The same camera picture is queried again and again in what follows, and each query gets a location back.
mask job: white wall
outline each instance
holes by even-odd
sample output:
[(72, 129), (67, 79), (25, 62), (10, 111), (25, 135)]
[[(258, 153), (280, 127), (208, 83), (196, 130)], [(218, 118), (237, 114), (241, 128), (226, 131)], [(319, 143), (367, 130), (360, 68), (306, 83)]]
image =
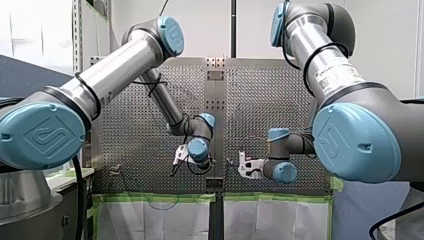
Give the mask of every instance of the white wall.
[(416, 78), (420, 1), (346, 1), (357, 34), (351, 62), (368, 81), (385, 84), (399, 98), (414, 97), (420, 81)]
[[(112, 48), (132, 25), (158, 17), (164, 1), (112, 0)], [(230, 53), (230, 1), (170, 0), (163, 15), (174, 17), (185, 37), (183, 56)]]
[[(281, 0), (239, 0), (237, 3), (237, 57), (282, 59), (281, 48), (270, 43), (274, 10)], [(344, 0), (296, 0), (294, 3), (336, 3)]]

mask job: wall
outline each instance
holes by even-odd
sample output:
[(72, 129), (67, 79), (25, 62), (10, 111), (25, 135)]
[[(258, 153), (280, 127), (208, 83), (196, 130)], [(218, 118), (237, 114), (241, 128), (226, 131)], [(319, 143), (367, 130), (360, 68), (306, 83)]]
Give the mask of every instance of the wall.
[[(112, 49), (116, 49), (132, 25), (158, 17), (163, 2), (112, 0)], [(185, 49), (182, 56), (229, 55), (230, 1), (170, 0), (163, 15), (175, 17), (183, 29)]]
[[(112, 0), (111, 44), (132, 24), (157, 16), (163, 1)], [(273, 11), (280, 0), (238, 1), (237, 54), (241, 58), (281, 58), (269, 43)], [(329, 2), (329, 1), (294, 1)], [(420, 57), (423, 3), (420, 0), (335, 0), (354, 18), (357, 48), (351, 62), (362, 75), (384, 83), (399, 98), (424, 95)], [(230, 0), (170, 0), (165, 15), (180, 22), (185, 38), (183, 56), (230, 54)], [(407, 183), (367, 185), (345, 183), (335, 193), (333, 239), (368, 239), (368, 229), (377, 220), (398, 211), (408, 190)]]

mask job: black cable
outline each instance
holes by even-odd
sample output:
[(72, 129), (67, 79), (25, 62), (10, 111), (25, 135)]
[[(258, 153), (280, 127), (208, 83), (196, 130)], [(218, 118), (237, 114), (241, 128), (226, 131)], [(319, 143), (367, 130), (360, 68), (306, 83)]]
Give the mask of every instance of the black cable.
[(186, 161), (187, 162), (187, 168), (188, 168), (188, 170), (190, 170), (190, 172), (192, 173), (192, 174), (194, 174), (194, 175), (196, 175), (196, 176), (203, 176), (203, 175), (205, 175), (205, 174), (207, 174), (208, 172), (210, 172), (210, 170), (212, 169), (212, 165), (211, 165), (211, 163), (210, 163), (210, 158), (208, 159), (208, 161), (209, 161), (209, 167), (208, 167), (208, 169), (206, 169), (205, 171), (203, 171), (203, 172), (196, 172), (196, 171), (194, 171), (191, 167), (190, 167), (190, 163), (189, 163), (189, 161), (188, 161), (188, 158), (189, 158), (189, 155), (187, 155), (186, 156), (186, 158), (184, 159), (184, 161)]
[(81, 78), (80, 73), (75, 73), (75, 78), (80, 81), (80, 83), (82, 85), (84, 85), (85, 88), (87, 88), (87, 90), (91, 93), (91, 95), (93, 96), (94, 100), (95, 100), (95, 104), (96, 104), (96, 115), (93, 117), (92, 120), (96, 120), (99, 116), (100, 113), (102, 113), (102, 105), (100, 104), (100, 100), (97, 97), (96, 92), (84, 81), (84, 79)]
[(399, 217), (405, 216), (405, 215), (407, 215), (409, 213), (412, 213), (414, 211), (417, 211), (417, 210), (419, 210), (419, 209), (421, 209), (423, 207), (424, 207), (424, 202), (421, 202), (421, 203), (418, 203), (418, 204), (416, 204), (416, 205), (414, 205), (412, 207), (409, 207), (407, 209), (404, 209), (402, 211), (399, 211), (399, 212), (397, 212), (397, 213), (395, 213), (393, 215), (390, 215), (390, 216), (388, 216), (388, 217), (386, 217), (386, 218), (378, 221), (377, 223), (375, 223), (374, 225), (371, 226), (371, 228), (370, 228), (370, 230), (368, 232), (369, 235), (370, 235), (370, 238), (372, 240), (376, 240), (376, 238), (374, 237), (374, 231), (377, 230), (379, 227), (381, 227), (383, 224), (386, 224), (386, 223), (388, 223), (388, 222), (390, 222), (390, 221), (392, 221), (392, 220), (394, 220), (396, 218), (399, 218)]
[(317, 49), (315, 49), (315, 51), (308, 57), (308, 59), (305, 62), (305, 67), (303, 68), (303, 84), (306, 87), (306, 90), (308, 90), (309, 94), (311, 94), (313, 97), (315, 97), (314, 93), (312, 92), (312, 89), (310, 88), (309, 84), (308, 84), (308, 70), (309, 70), (309, 66), (311, 65), (312, 61), (314, 60), (314, 58), (320, 54), (321, 52), (323, 52), (324, 50), (327, 50), (329, 48), (331, 48), (332, 46), (336, 46), (339, 47), (341, 49), (343, 49), (344, 55), (346, 58), (349, 57), (349, 49), (342, 43), (339, 42), (331, 42), (331, 43), (327, 43)]
[(137, 82), (137, 81), (133, 81), (132, 83), (134, 83), (134, 84), (140, 84), (140, 85), (144, 85), (144, 86), (146, 86), (146, 85), (154, 85), (154, 86), (150, 89), (149, 93), (147, 94), (147, 96), (148, 96), (148, 97), (151, 97), (151, 95), (152, 95), (153, 91), (157, 88), (157, 86), (158, 86), (159, 84), (165, 84), (165, 86), (168, 86), (168, 82), (167, 82), (167, 81), (161, 81), (161, 80), (162, 80), (162, 73), (159, 73), (159, 78), (158, 78), (158, 80), (157, 80), (156, 82), (154, 82), (154, 83), (144, 83), (144, 82)]
[(0, 108), (18, 104), (23, 98), (7, 98), (0, 100)]
[[(128, 193), (130, 198), (132, 198), (131, 192), (128, 191), (129, 188), (128, 188), (128, 185), (127, 185), (127, 181), (125, 180), (126, 177), (124, 177), (123, 171), (120, 172), (120, 176), (121, 176), (122, 182), (124, 183), (125, 191)], [(177, 204), (180, 202), (180, 195), (177, 195), (177, 200), (175, 200), (175, 202), (171, 206), (166, 207), (166, 208), (157, 208), (157, 207), (152, 205), (152, 201), (149, 199), (149, 197), (146, 194), (144, 194), (144, 193), (142, 193), (142, 194), (147, 199), (147, 204), (149, 205), (149, 207), (151, 207), (152, 209), (155, 209), (155, 210), (159, 210), (159, 211), (170, 210), (170, 209), (174, 208), (175, 206), (177, 206)]]
[(294, 69), (297, 69), (297, 70), (300, 70), (300, 67), (299, 66), (296, 66), (296, 65), (294, 65), (294, 63), (292, 63), (291, 61), (290, 61), (290, 59), (289, 59), (289, 57), (288, 57), (288, 55), (287, 55), (287, 52), (286, 52), (286, 38), (285, 38), (285, 35), (286, 35), (286, 17), (287, 17), (287, 12), (288, 12), (288, 4), (290, 3), (290, 0), (285, 0), (284, 1), (284, 5), (283, 5), (283, 11), (284, 11), (284, 14), (283, 14), (283, 23), (282, 23), (282, 25), (283, 25), (283, 33), (282, 33), (282, 35), (281, 35), (281, 46), (282, 46), (282, 48), (283, 48), (283, 56), (284, 56), (284, 59), (286, 60), (286, 62), (291, 66), (291, 67), (293, 67)]
[(77, 178), (77, 196), (78, 196), (78, 215), (77, 215), (77, 228), (75, 231), (75, 240), (80, 240), (82, 237), (83, 223), (84, 223), (84, 210), (85, 210), (85, 197), (84, 197), (84, 179), (82, 178), (81, 166), (79, 164), (78, 156), (72, 158), (74, 164), (75, 175)]
[(401, 100), (401, 103), (404, 104), (424, 104), (424, 99), (418, 98), (418, 99), (406, 99), (406, 100)]
[(162, 6), (162, 10), (159, 13), (159, 17), (162, 16), (163, 12), (165, 11), (166, 5), (168, 5), (169, 0), (166, 0), (165, 3)]
[[(312, 143), (312, 141), (306, 136), (307, 135), (307, 133), (302, 133), (302, 132), (300, 132), (300, 133), (291, 133), (291, 134), (293, 134), (293, 135), (297, 135), (297, 136), (299, 136), (299, 137), (301, 137), (302, 138), (302, 142), (303, 142), (303, 146), (302, 146), (302, 153), (304, 153), (305, 152), (305, 149), (306, 149), (306, 147), (305, 147), (305, 142), (306, 143), (308, 143), (308, 145), (313, 149), (314, 148), (314, 144)], [(317, 158), (317, 155), (315, 154), (314, 156), (311, 156), (311, 155), (309, 155), (309, 154), (304, 154), (307, 158), (309, 158), (309, 159), (316, 159)]]

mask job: cable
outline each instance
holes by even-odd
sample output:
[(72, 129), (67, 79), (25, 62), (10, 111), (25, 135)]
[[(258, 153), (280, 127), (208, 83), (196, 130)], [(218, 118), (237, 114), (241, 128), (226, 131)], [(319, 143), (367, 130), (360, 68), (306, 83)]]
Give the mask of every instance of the cable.
[(339, 42), (331, 42), (331, 43), (327, 43), (317, 49), (315, 49), (315, 51), (308, 57), (308, 59), (305, 62), (305, 67), (303, 68), (303, 84), (306, 87), (306, 90), (308, 90), (309, 94), (311, 94), (312, 97), (315, 97), (314, 93), (312, 92), (312, 89), (310, 88), (309, 84), (308, 84), (308, 70), (309, 70), (309, 66), (311, 65), (312, 61), (314, 60), (314, 58), (320, 54), (321, 52), (323, 52), (324, 50), (329, 49), (332, 46), (336, 46), (339, 47), (341, 49), (343, 49), (344, 55), (346, 58), (349, 57), (349, 49), (342, 43)]
[(159, 78), (158, 78), (158, 80), (156, 81), (156, 82), (154, 82), (154, 83), (145, 83), (145, 82), (137, 82), (137, 81), (133, 81), (132, 83), (134, 83), (134, 84), (139, 84), (139, 85), (144, 85), (144, 86), (148, 86), (148, 85), (154, 85), (151, 89), (150, 89), (150, 91), (149, 91), (149, 93), (147, 94), (147, 96), (148, 97), (151, 97), (151, 95), (152, 95), (152, 93), (153, 93), (153, 91), (156, 89), (156, 87), (159, 85), (159, 84), (165, 84), (165, 86), (168, 86), (168, 82), (167, 81), (161, 81), (162, 80), (162, 73), (159, 73)]
[(75, 231), (75, 240), (80, 240), (82, 237), (83, 223), (84, 223), (84, 210), (85, 210), (85, 199), (84, 199), (84, 180), (82, 178), (81, 166), (79, 164), (78, 156), (72, 158), (74, 164), (75, 175), (77, 178), (77, 198), (78, 198), (78, 215), (77, 215), (77, 228)]
[[(123, 181), (123, 183), (124, 183), (124, 187), (125, 187), (125, 191), (128, 193), (128, 195), (130, 196), (130, 198), (132, 197), (131, 196), (131, 192), (130, 191), (128, 191), (128, 185), (127, 185), (127, 181), (125, 180), (126, 179), (126, 177), (124, 177), (124, 174), (123, 174), (123, 171), (120, 171), (120, 173), (119, 173), (119, 175), (121, 176), (121, 179), (122, 179), (122, 181)], [(138, 185), (138, 180), (137, 179), (132, 179), (134, 182), (136, 182), (136, 184)], [(149, 197), (146, 195), (146, 194), (144, 194), (144, 193), (142, 193), (143, 194), (143, 196), (147, 199), (147, 204), (149, 205), (149, 207), (151, 207), (152, 209), (155, 209), (155, 210), (159, 210), (159, 211), (167, 211), (167, 210), (170, 210), (170, 209), (172, 209), (172, 208), (174, 208), (175, 206), (177, 206), (177, 204), (180, 202), (180, 195), (177, 195), (177, 199), (175, 200), (175, 202), (171, 205), (171, 206), (169, 206), (169, 207), (166, 207), (166, 208), (157, 208), (157, 207), (155, 207), (155, 206), (153, 206), (152, 205), (152, 202), (153, 201), (151, 201), (150, 199), (149, 199)]]
[[(291, 134), (293, 134), (293, 135), (297, 135), (297, 136), (299, 136), (299, 137), (301, 137), (302, 138), (302, 141), (303, 141), (303, 146), (302, 146), (302, 153), (304, 153), (305, 152), (305, 142), (307, 142), (308, 144), (309, 144), (309, 146), (313, 149), (314, 148), (314, 144), (312, 143), (312, 141), (306, 136), (307, 135), (307, 133), (303, 133), (303, 132), (299, 132), (299, 133), (291, 133)], [(311, 155), (309, 155), (309, 154), (305, 154), (305, 156), (307, 157), (307, 158), (309, 158), (309, 159), (316, 159), (317, 158), (317, 155), (315, 154), (314, 156), (311, 156)]]
[(203, 175), (205, 175), (205, 174), (207, 174), (208, 172), (210, 172), (210, 170), (212, 169), (212, 165), (211, 165), (211, 163), (210, 163), (210, 158), (208, 159), (208, 162), (209, 162), (209, 167), (208, 167), (208, 169), (206, 169), (205, 171), (203, 171), (203, 172), (196, 172), (196, 171), (194, 171), (191, 167), (190, 167), (190, 163), (189, 163), (189, 161), (188, 161), (188, 158), (189, 158), (189, 155), (187, 155), (186, 157), (185, 157), (185, 159), (184, 159), (184, 161), (186, 161), (187, 162), (187, 168), (188, 168), (188, 170), (190, 170), (190, 172), (191, 173), (193, 173), (194, 175), (196, 175), (196, 176), (203, 176)]
[(165, 11), (166, 5), (168, 5), (169, 0), (166, 0), (165, 3), (162, 6), (162, 10), (159, 13), (159, 17), (162, 16), (163, 12)]
[(7, 99), (0, 100), (0, 108), (18, 104), (22, 100), (23, 98), (7, 98)]
[(406, 100), (401, 100), (401, 103), (404, 104), (424, 104), (424, 99), (418, 98), (418, 99), (406, 99)]
[(417, 210), (419, 210), (419, 209), (421, 209), (423, 207), (424, 207), (424, 202), (421, 202), (421, 203), (418, 203), (418, 204), (416, 204), (416, 205), (414, 205), (412, 207), (409, 207), (407, 209), (404, 209), (402, 211), (399, 211), (399, 212), (397, 212), (397, 213), (395, 213), (393, 215), (390, 215), (390, 216), (388, 216), (388, 217), (386, 217), (386, 218), (378, 221), (377, 223), (375, 223), (374, 225), (371, 226), (371, 228), (370, 228), (370, 230), (368, 232), (369, 235), (370, 235), (370, 238), (372, 240), (376, 240), (376, 238), (374, 237), (374, 231), (377, 230), (379, 227), (381, 227), (383, 224), (386, 224), (386, 223), (388, 223), (388, 222), (390, 222), (390, 221), (392, 221), (392, 220), (394, 220), (396, 218), (399, 218), (399, 217), (405, 216), (405, 215), (407, 215), (409, 213), (412, 213), (414, 211), (417, 211)]

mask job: metal frame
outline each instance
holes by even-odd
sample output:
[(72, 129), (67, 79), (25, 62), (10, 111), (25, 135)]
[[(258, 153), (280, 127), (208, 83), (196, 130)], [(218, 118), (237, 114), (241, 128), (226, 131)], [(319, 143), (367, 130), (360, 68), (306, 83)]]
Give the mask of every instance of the metal frame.
[(74, 72), (83, 69), (83, 46), (82, 46), (82, 3), (84, 0), (73, 0), (72, 3), (72, 42)]
[[(97, 61), (101, 60), (101, 57), (93, 57), (92, 58), (92, 64), (96, 63)], [(108, 184), (108, 182), (114, 182), (114, 184), (117, 184), (114, 190), (108, 191), (108, 192), (114, 192), (114, 191), (145, 191), (145, 192), (156, 192), (156, 193), (171, 193), (171, 194), (185, 194), (185, 193), (214, 193), (215, 194), (215, 201), (210, 203), (210, 212), (209, 212), (209, 239), (215, 240), (215, 239), (224, 239), (224, 193), (226, 191), (228, 192), (243, 192), (243, 189), (245, 192), (283, 192), (283, 193), (293, 193), (293, 194), (303, 194), (303, 195), (331, 195), (330, 190), (330, 181), (329, 176), (327, 172), (324, 170), (324, 168), (320, 165), (318, 160), (308, 160), (305, 157), (302, 156), (296, 156), (294, 157), (294, 162), (297, 164), (300, 164), (301, 167), (299, 168), (299, 171), (302, 170), (311, 170), (308, 166), (308, 164), (312, 164), (312, 174), (318, 174), (315, 178), (312, 178), (312, 180), (309, 179), (309, 177), (301, 176), (300, 177), (300, 184), (293, 184), (293, 185), (283, 185), (279, 184), (270, 180), (249, 180), (249, 179), (243, 179), (239, 176), (239, 173), (237, 169), (235, 169), (235, 173), (231, 171), (231, 166), (228, 164), (229, 158), (231, 158), (230, 152), (233, 152), (236, 150), (234, 147), (238, 147), (237, 145), (240, 143), (239, 140), (236, 139), (236, 141), (230, 141), (229, 138), (232, 138), (231, 135), (231, 128), (234, 128), (234, 122), (232, 121), (243, 121), (247, 125), (250, 126), (250, 122), (255, 121), (255, 126), (260, 126), (261, 134), (266, 135), (266, 131), (268, 128), (271, 127), (289, 127), (292, 129), (301, 129), (303, 127), (308, 126), (310, 124), (310, 119), (308, 119), (308, 116), (310, 116), (310, 113), (314, 111), (314, 106), (316, 105), (315, 102), (311, 102), (312, 107), (310, 108), (310, 98), (308, 93), (303, 87), (303, 84), (301, 82), (301, 73), (292, 70), (284, 61), (280, 60), (248, 60), (248, 59), (223, 59), (223, 58), (178, 58), (178, 59), (170, 59), (168, 60), (163, 66), (161, 66), (161, 71), (163, 71), (164, 76), (167, 77), (167, 73), (171, 73), (170, 77), (174, 76), (175, 79), (172, 79), (170, 77), (167, 77), (165, 81), (169, 82), (169, 88), (171, 90), (171, 93), (174, 95), (177, 102), (183, 103), (186, 101), (182, 101), (180, 95), (187, 94), (187, 89), (185, 89), (188, 85), (182, 84), (198, 84), (197, 81), (203, 81), (201, 83), (202, 87), (197, 86), (194, 89), (199, 92), (192, 92), (191, 94), (187, 94), (186, 97), (188, 98), (195, 98), (199, 97), (199, 99), (196, 99), (197, 101), (194, 101), (193, 104), (196, 106), (193, 108), (193, 106), (182, 106), (183, 110), (185, 111), (191, 111), (193, 114), (198, 114), (201, 112), (207, 112), (210, 114), (213, 114), (216, 117), (216, 128), (215, 128), (215, 134), (214, 139), (211, 142), (210, 145), (210, 151), (213, 154), (214, 159), (216, 160), (214, 163), (214, 168), (211, 172), (209, 172), (204, 177), (198, 177), (193, 176), (190, 172), (184, 172), (182, 173), (182, 178), (175, 178), (175, 179), (169, 179), (169, 181), (174, 182), (180, 182), (185, 185), (184, 189), (160, 189), (160, 184), (154, 186), (154, 188), (137, 188), (136, 186), (133, 186), (132, 188), (128, 189), (127, 186), (124, 186), (122, 181), (119, 179), (115, 180), (106, 180), (106, 178), (113, 178), (117, 175), (121, 175), (123, 171), (123, 167), (118, 165), (115, 166), (108, 166), (110, 162), (107, 164), (103, 164), (100, 166), (100, 170), (97, 171), (97, 178), (95, 178), (94, 181), (94, 187), (97, 192), (99, 192), (99, 188), (96, 189), (96, 185), (104, 185)], [(237, 76), (244, 76), (247, 77), (247, 79), (238, 79)], [(243, 86), (238, 86), (236, 89), (234, 86), (237, 87), (237, 84), (244, 84)], [(280, 88), (272, 89), (271, 92), (267, 92), (269, 90), (269, 87), (273, 88), (275, 86), (280, 86)], [(127, 153), (125, 150), (125, 145), (121, 142), (119, 142), (119, 146), (114, 146), (113, 141), (119, 141), (119, 134), (125, 134), (124, 129), (133, 128), (135, 131), (137, 131), (138, 127), (137, 124), (139, 122), (145, 121), (146, 116), (139, 115), (137, 111), (142, 111), (139, 109), (146, 109), (146, 102), (151, 101), (146, 97), (145, 88), (140, 88), (141, 90), (137, 92), (137, 94), (134, 94), (132, 91), (135, 87), (140, 86), (131, 86), (129, 89), (125, 90), (120, 96), (117, 97), (114, 101), (112, 101), (111, 105), (106, 107), (103, 111), (103, 116), (99, 118), (94, 124), (93, 124), (93, 132), (92, 132), (92, 159), (95, 161), (95, 163), (92, 164), (93, 167), (98, 168), (99, 166), (96, 166), (96, 163), (104, 163), (105, 157), (110, 158), (108, 154), (111, 154), (110, 152), (102, 152), (103, 148), (112, 148), (112, 147), (118, 147), (122, 148), (120, 150), (120, 153), (123, 154), (122, 158), (128, 158), (132, 157), (133, 155), (131, 153)], [(247, 109), (252, 108), (252, 106), (248, 106), (247, 108), (242, 108), (243, 101), (247, 100), (247, 104), (249, 104), (249, 98), (244, 99), (242, 96), (243, 94), (246, 94), (247, 96), (258, 96), (258, 92), (262, 91), (262, 97), (264, 99), (261, 104), (266, 105), (261, 107), (263, 112), (260, 112), (261, 109), (259, 109), (260, 114), (253, 114), (252, 116), (246, 117), (243, 114), (232, 112), (234, 109)], [(288, 98), (294, 98), (295, 103), (294, 105), (287, 105), (284, 101)], [(125, 118), (116, 118), (119, 116), (119, 111), (121, 108), (126, 108), (128, 106), (126, 105), (119, 105), (119, 102), (122, 101), (124, 104), (132, 104), (131, 105), (131, 113), (130, 115), (134, 116), (128, 116)], [(156, 106), (154, 106), (153, 102), (150, 103), (151, 111), (147, 115), (153, 115), (154, 118), (161, 119), (159, 110), (157, 110)], [(270, 108), (269, 106), (283, 106), (282, 109), (280, 108)], [(287, 121), (287, 114), (294, 114), (293, 117), (291, 117)], [(235, 115), (240, 115), (242, 119), (233, 119)], [(112, 124), (111, 126), (107, 127), (107, 129), (104, 131), (102, 129), (102, 125), (105, 124), (105, 121), (107, 124)], [(115, 131), (114, 127), (120, 126), (120, 121), (127, 121), (122, 122), (123, 125), (127, 125), (127, 127), (122, 128), (124, 132), (117, 131), (115, 135), (116, 138), (110, 139), (112, 135), (110, 134), (110, 131)], [(145, 135), (142, 137), (143, 140), (138, 139), (137, 142), (126, 143), (126, 145), (131, 146), (144, 146), (149, 149), (149, 151), (156, 151), (155, 146), (160, 145), (161, 141), (166, 141), (165, 143), (166, 148), (161, 149), (160, 151), (162, 153), (167, 153), (169, 157), (169, 161), (166, 161), (166, 157), (164, 159), (157, 159), (155, 162), (151, 162), (150, 165), (143, 165), (146, 168), (149, 169), (159, 169), (162, 167), (171, 167), (172, 164), (172, 156), (174, 156), (174, 152), (176, 149), (172, 148), (172, 146), (177, 147), (179, 144), (174, 143), (172, 138), (165, 133), (165, 129), (158, 128), (158, 126), (150, 126), (150, 128), (153, 129), (147, 129), (145, 128), (140, 129), (139, 131), (145, 131)], [(266, 149), (266, 144), (261, 143), (258, 144), (257, 142), (249, 142), (249, 150), (252, 153), (260, 152)], [(141, 155), (135, 155), (139, 156), (138, 164), (146, 164), (148, 159), (151, 156), (156, 155), (150, 155), (149, 156), (141, 156)], [(150, 180), (143, 174), (146, 173), (146, 171), (143, 171), (143, 169), (133, 169), (130, 171), (134, 176), (133, 179), (141, 179), (142, 181), (149, 182)], [(166, 176), (151, 176), (154, 178), (166, 178)]]
[[(226, 130), (225, 137), (224, 158), (229, 160), (226, 161), (225, 167), (227, 170), (224, 177), (225, 191), (331, 195), (329, 175), (325, 168), (318, 159), (311, 160), (301, 155), (292, 157), (292, 162), (300, 173), (298, 180), (293, 184), (285, 185), (271, 180), (255, 181), (240, 177), (237, 166), (233, 166), (231, 162), (238, 162), (237, 150), (243, 145), (243, 136), (259, 135), (265, 138), (269, 128), (288, 127), (291, 130), (301, 130), (308, 127), (310, 104), (315, 103), (311, 101), (303, 86), (302, 73), (292, 69), (285, 61), (227, 59), (226, 67), (227, 118), (232, 117), (235, 120), (226, 120), (226, 128), (230, 129)], [(240, 129), (250, 129), (251, 132), (241, 132)], [(265, 143), (250, 141), (245, 145), (248, 150), (247, 156), (266, 157)]]

